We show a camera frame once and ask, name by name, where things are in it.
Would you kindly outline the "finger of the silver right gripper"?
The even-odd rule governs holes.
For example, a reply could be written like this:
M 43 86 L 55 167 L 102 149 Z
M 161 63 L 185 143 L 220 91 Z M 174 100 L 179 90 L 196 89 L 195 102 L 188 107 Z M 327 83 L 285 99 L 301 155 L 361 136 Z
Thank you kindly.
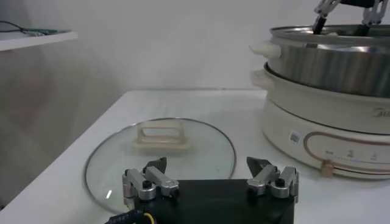
M 356 36 L 366 36 L 372 25 L 381 23 L 386 13 L 386 0 L 375 0 L 372 8 L 364 8 L 363 20 L 355 31 Z
M 341 0 L 321 0 L 314 9 L 317 18 L 313 24 L 312 31 L 314 34 L 320 34 L 327 21 L 328 14 L 333 11 Z

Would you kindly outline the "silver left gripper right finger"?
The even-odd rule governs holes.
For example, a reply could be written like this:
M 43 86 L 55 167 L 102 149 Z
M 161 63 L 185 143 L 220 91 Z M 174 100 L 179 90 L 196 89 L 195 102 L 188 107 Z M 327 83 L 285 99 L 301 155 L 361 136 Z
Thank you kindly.
M 248 156 L 247 166 L 252 178 L 247 180 L 248 191 L 259 197 L 270 193 L 274 198 L 292 197 L 299 201 L 299 172 L 295 167 L 286 166 L 282 171 L 266 159 Z

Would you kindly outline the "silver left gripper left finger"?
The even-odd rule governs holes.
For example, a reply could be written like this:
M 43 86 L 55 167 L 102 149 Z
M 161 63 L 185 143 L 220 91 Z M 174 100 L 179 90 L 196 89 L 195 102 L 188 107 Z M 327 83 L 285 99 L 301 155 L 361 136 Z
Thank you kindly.
M 138 198 L 141 201 L 151 201 L 160 195 L 177 198 L 180 195 L 179 181 L 165 175 L 167 158 L 161 157 L 149 161 L 141 171 L 127 169 L 122 175 L 122 194 L 124 199 Z

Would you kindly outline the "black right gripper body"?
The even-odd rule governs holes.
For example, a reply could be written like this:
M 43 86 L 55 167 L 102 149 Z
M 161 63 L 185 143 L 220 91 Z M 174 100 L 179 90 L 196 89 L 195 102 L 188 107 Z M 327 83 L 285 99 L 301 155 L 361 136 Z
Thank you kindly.
M 340 3 L 354 7 L 372 8 L 375 5 L 375 0 L 341 0 Z

